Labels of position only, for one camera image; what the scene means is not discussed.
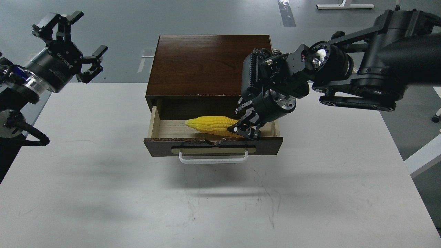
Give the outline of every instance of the wooden cabinet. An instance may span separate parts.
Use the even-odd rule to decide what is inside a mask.
[[[161,35],[147,86],[152,116],[144,143],[152,156],[277,154],[283,138],[277,122],[262,139],[225,138],[197,132],[185,120],[231,116],[238,107],[243,60],[254,48],[271,49],[268,35]]]

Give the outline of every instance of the toy corn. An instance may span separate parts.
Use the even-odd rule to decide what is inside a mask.
[[[241,137],[228,132],[227,128],[234,125],[237,120],[225,116],[201,116],[185,121],[185,124],[199,132],[209,133],[224,137]]]

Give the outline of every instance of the white table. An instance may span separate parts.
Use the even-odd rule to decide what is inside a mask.
[[[280,119],[277,156],[152,158],[145,84],[68,84],[0,185],[0,247],[440,247],[380,113],[319,94]]]

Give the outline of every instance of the black cable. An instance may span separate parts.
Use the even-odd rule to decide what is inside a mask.
[[[15,118],[8,119],[6,125],[8,127],[16,127],[21,130],[27,131],[30,135],[34,136],[35,138],[39,139],[38,141],[32,141],[32,140],[20,140],[20,139],[6,139],[6,138],[0,138],[0,143],[4,145],[12,145],[12,146],[26,146],[26,147],[39,147],[39,146],[46,146],[49,144],[49,138],[46,136],[46,134],[42,133],[40,130],[34,128],[30,124],[21,121],[16,120]]]

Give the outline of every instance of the drawer handle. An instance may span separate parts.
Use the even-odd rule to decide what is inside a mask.
[[[182,157],[182,152],[179,152],[179,160],[183,164],[239,164],[248,160],[248,150],[245,150],[243,158],[194,158],[185,159]]]

